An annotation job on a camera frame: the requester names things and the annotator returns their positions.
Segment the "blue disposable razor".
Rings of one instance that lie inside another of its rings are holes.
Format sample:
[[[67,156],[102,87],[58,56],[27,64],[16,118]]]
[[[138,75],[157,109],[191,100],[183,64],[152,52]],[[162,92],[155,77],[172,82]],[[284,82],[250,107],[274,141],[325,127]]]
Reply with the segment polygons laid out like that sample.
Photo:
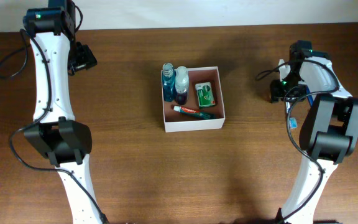
[[[313,102],[314,102],[313,97],[312,97],[311,95],[309,95],[309,96],[307,97],[307,99],[308,99],[309,105],[312,106],[312,105],[313,105]]]

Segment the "green white soap bar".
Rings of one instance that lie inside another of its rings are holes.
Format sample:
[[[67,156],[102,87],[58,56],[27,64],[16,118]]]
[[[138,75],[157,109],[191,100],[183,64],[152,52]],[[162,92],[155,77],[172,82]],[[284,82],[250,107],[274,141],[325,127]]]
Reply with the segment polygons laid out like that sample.
[[[197,83],[195,90],[200,108],[209,108],[216,105],[211,82]]]

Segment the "teal mouthwash bottle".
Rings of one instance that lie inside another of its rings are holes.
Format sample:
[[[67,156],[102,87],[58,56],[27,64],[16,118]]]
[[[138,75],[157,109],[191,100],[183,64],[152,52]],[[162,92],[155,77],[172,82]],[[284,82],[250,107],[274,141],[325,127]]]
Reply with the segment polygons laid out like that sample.
[[[167,102],[175,98],[175,69],[171,63],[165,63],[162,67],[163,97]]]

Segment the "toothpaste tube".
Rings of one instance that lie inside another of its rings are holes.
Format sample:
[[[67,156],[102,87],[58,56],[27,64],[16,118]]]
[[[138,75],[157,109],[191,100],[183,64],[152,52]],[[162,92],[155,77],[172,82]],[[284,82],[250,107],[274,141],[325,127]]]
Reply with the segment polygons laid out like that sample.
[[[176,112],[179,112],[181,114],[185,114],[188,116],[192,116],[195,118],[199,118],[199,119],[204,119],[204,120],[209,120],[209,119],[215,119],[216,116],[214,114],[211,113],[206,113],[204,111],[199,111],[199,110],[193,110],[190,108],[185,108],[183,106],[174,106],[173,110]]]

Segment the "clear purple spray bottle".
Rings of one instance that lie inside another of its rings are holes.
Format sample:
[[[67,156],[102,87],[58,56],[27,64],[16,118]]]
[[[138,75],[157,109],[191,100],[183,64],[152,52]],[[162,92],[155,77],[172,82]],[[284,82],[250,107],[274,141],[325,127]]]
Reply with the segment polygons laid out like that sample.
[[[184,66],[178,67],[175,77],[175,89],[177,92],[176,102],[179,105],[184,105],[188,100],[189,82],[188,69]]]

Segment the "blue white toothbrush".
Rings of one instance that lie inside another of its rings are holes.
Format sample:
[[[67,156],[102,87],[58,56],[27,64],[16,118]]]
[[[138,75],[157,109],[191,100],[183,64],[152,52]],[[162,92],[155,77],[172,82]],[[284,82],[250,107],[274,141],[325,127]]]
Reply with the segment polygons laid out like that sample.
[[[286,115],[288,115],[290,107],[291,107],[291,103],[286,102],[285,103]],[[290,117],[288,123],[289,123],[290,129],[296,129],[298,127],[296,118],[294,118],[294,117]]]

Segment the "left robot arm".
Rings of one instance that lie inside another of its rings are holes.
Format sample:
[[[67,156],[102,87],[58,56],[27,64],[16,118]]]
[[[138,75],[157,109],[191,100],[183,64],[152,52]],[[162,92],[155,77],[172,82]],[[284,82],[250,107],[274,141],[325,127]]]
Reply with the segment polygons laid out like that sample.
[[[36,104],[33,123],[23,129],[30,145],[49,160],[65,188],[74,223],[107,223],[90,176],[90,128],[75,120],[68,77],[88,70],[97,60],[87,45],[76,41],[73,1],[49,1],[29,9],[23,18],[35,59]]]

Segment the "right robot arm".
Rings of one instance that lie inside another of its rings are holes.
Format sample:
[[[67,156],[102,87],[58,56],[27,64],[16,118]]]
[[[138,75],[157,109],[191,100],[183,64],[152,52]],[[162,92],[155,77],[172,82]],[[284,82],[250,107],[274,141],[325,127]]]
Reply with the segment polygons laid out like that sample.
[[[291,44],[289,54],[274,69],[280,77],[270,84],[270,101],[285,103],[288,131],[295,105],[308,100],[310,110],[293,144],[302,155],[300,169],[275,223],[312,223],[328,179],[356,147],[358,98],[341,85],[329,55],[313,50],[310,41]]]

